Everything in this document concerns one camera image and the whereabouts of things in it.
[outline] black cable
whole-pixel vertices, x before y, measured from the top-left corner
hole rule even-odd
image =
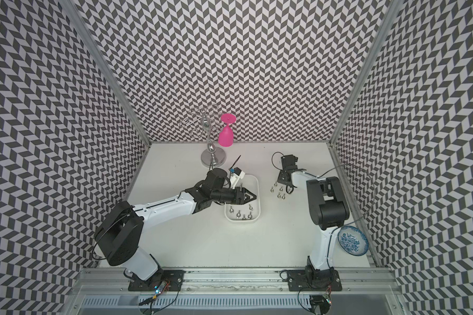
[[[93,248],[91,249],[91,258],[94,259],[94,260],[97,260],[97,261],[100,261],[100,260],[106,260],[107,258],[95,258],[95,248],[96,248],[96,245],[98,245],[98,242],[100,242],[100,240],[102,239],[103,236],[105,236],[107,234],[107,232],[112,229],[112,227],[118,223],[119,221],[121,221],[122,219],[126,218],[126,217],[129,217],[130,215],[127,214],[125,216],[122,216],[120,217],[119,219],[117,219],[105,232],[103,232],[102,236],[100,236],[100,238],[98,239],[98,241],[95,242]]]
[[[368,176],[368,178],[371,179],[371,174],[370,174],[365,168],[363,168],[363,167],[361,167],[361,166],[359,166],[359,165],[352,164],[352,163],[344,163],[344,164],[340,164],[339,166],[335,166],[335,167],[333,167],[333,168],[330,168],[330,169],[328,169],[328,171],[324,172],[324,174],[322,174],[321,176],[318,176],[317,178],[321,178],[322,176],[326,175],[329,171],[332,171],[332,170],[334,170],[335,168],[342,167],[342,166],[345,166],[345,165],[351,165],[351,166],[354,166],[354,167],[359,168],[361,171],[363,171],[364,173],[366,173],[366,175]],[[377,200],[376,200],[376,198],[375,198],[375,197],[376,197],[376,192],[377,192],[377,189],[376,189],[377,186],[375,186],[375,181],[372,180],[371,182],[372,182],[371,185],[372,185],[372,187],[373,187],[373,193],[372,193],[372,195],[373,195],[373,202],[372,202],[372,204],[371,204],[371,207],[372,207],[372,206],[374,206],[374,205],[376,204],[376,202],[377,202]],[[351,223],[348,223],[348,224],[352,224],[352,223],[358,222],[360,219],[362,219],[362,218],[365,216],[366,213],[364,213],[359,219],[357,219],[357,220],[355,220],[355,221],[353,221],[353,222],[351,222]]]
[[[296,298],[298,299],[298,304],[302,307],[302,309],[306,310],[306,311],[309,312],[309,313],[313,313],[314,309],[312,309],[311,311],[309,311],[309,310],[306,309],[306,308],[303,306],[303,304],[301,304],[301,302],[300,302],[300,292],[303,291],[303,290],[305,290],[306,288],[307,288],[307,287],[301,288],[301,289],[298,291],[298,295],[297,295]]]
[[[283,154],[282,152],[275,152],[275,153],[273,153],[273,154],[271,155],[271,165],[273,165],[273,167],[275,167],[275,168],[278,169],[279,171],[282,171],[282,169],[276,167],[275,164],[273,164],[273,156],[275,156],[275,154],[277,154],[277,153],[280,153],[280,154],[282,154],[282,156],[284,156],[284,154]]]
[[[229,178],[228,177],[225,177],[226,181],[227,181],[227,184],[228,184],[228,187],[231,187],[232,186],[232,183],[229,181]],[[220,202],[217,202],[217,201],[214,201],[216,204],[220,205],[220,206],[223,206],[225,205],[226,203],[220,203]]]
[[[238,160],[240,160],[240,156],[241,154],[238,156],[237,160],[233,163],[233,165],[229,168],[230,171],[233,168],[233,166],[235,166],[235,164],[238,162]]]
[[[137,300],[138,300],[138,301],[137,301],[137,303],[138,303],[138,304],[137,304],[137,307],[139,308],[140,314],[146,315],[145,312],[142,312],[142,311],[140,310],[140,297],[141,297],[141,296],[142,296],[142,295],[140,294],[139,297],[137,298]]]
[[[180,291],[180,288],[178,287],[177,282],[175,282],[175,281],[170,281],[170,283],[175,283],[175,285],[177,286],[177,295],[175,296],[175,299],[173,299],[173,301],[172,301],[170,304],[168,304],[168,305],[165,306],[164,308],[159,309],[157,312],[154,312],[155,314],[158,313],[158,312],[160,312],[160,311],[162,311],[162,310],[164,310],[165,308],[167,308],[167,307],[169,307],[170,305],[174,304],[175,301],[177,301],[178,293],[179,293],[179,291]]]
[[[280,273],[278,274],[278,276],[279,276],[282,280],[285,280],[285,281],[287,281],[287,279],[284,279],[284,278],[282,277],[282,274],[283,274],[284,272],[286,272],[286,271],[287,271],[287,269],[283,269],[283,270],[281,270]]]
[[[331,238],[333,237],[334,231],[336,231],[336,230],[338,230],[338,229],[341,229],[341,228],[343,228],[344,226],[347,226],[347,225],[354,224],[354,223],[358,222],[359,220],[361,220],[361,219],[364,218],[364,215],[365,215],[366,213],[364,213],[359,219],[354,220],[354,221],[352,221],[351,223],[343,224],[342,226],[337,227],[336,229],[334,229],[334,230],[331,232],[331,235],[329,236],[329,242],[328,242],[328,256],[329,256],[329,248],[331,247]],[[327,258],[327,257],[326,257],[326,263],[328,264],[329,270],[331,270],[331,266],[329,266],[329,261],[328,261],[328,258]]]
[[[125,276],[126,278],[128,278],[129,280],[133,280],[132,277],[130,277],[126,274],[126,268],[122,271],[122,275]]]
[[[138,298],[139,299],[138,307],[139,307],[140,314],[142,314],[142,315],[152,315],[152,302],[154,302],[154,299],[152,297],[150,297],[150,298],[147,298],[147,299],[143,300],[142,302],[140,302],[140,297],[141,296],[142,295],[139,295],[139,298]],[[146,314],[147,310],[145,312],[140,311],[140,306],[146,305],[146,304],[149,304],[149,314]]]

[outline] white table surface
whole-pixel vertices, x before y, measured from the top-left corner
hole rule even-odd
[[[153,144],[132,188],[128,202],[142,204],[172,197],[203,180],[208,168],[200,161],[205,144]],[[306,191],[295,190],[278,199],[278,177],[271,155],[280,151],[298,157],[297,165],[320,175],[334,167],[326,143],[244,143],[224,148],[227,171],[236,167],[259,180],[261,216],[254,223],[235,224],[224,207],[211,207],[175,218],[142,234],[140,246],[163,267],[304,267],[316,229],[308,211]],[[280,154],[274,158],[280,167]],[[336,176],[333,170],[326,175]],[[352,222],[352,215],[346,223]],[[108,267],[102,261],[101,267]],[[347,254],[336,242],[334,267],[370,267],[365,255]]]

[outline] aluminum frame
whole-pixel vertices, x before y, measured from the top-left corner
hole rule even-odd
[[[280,276],[285,268],[184,268],[180,295],[290,295],[287,281]],[[337,268],[343,290],[332,294],[380,294],[387,300],[392,315],[407,315],[399,303],[401,287],[390,268]],[[75,315],[86,296],[91,295],[144,295],[150,292],[129,292],[129,279],[123,268],[83,268],[62,314]],[[306,296],[318,291],[304,290]]]

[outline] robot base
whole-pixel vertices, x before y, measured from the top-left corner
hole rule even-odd
[[[184,270],[158,270],[146,281],[133,274],[130,285],[128,286],[128,291],[151,292],[156,290],[161,281],[166,280],[170,281],[170,288],[168,289],[169,292],[177,292],[181,290],[182,283],[184,281],[184,273]]]
[[[287,284],[289,291],[298,292],[300,290],[307,290],[305,288],[312,288],[315,291],[327,290],[331,284],[331,291],[341,291],[341,282],[338,271],[331,268],[330,270],[316,271],[316,276],[311,283],[307,280],[307,273],[305,270],[287,270]]]

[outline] black mounting plate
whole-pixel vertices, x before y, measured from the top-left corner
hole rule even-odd
[[[159,275],[157,279],[154,279],[154,274],[148,281],[140,280],[138,277],[133,275],[134,280],[130,282],[128,286],[128,291],[131,292],[151,292],[154,291],[156,288],[155,286],[159,285],[163,280],[170,281],[169,292],[177,292],[181,290],[182,283],[184,281],[184,270],[163,270],[163,274]]]
[[[315,279],[312,281],[312,287],[315,290],[325,290],[329,285],[329,278],[326,279]],[[298,292],[303,288],[308,288],[307,276],[304,270],[287,270],[287,284],[289,285],[289,291]],[[333,281],[331,281],[331,291],[341,291],[341,282],[338,271],[333,271]]]

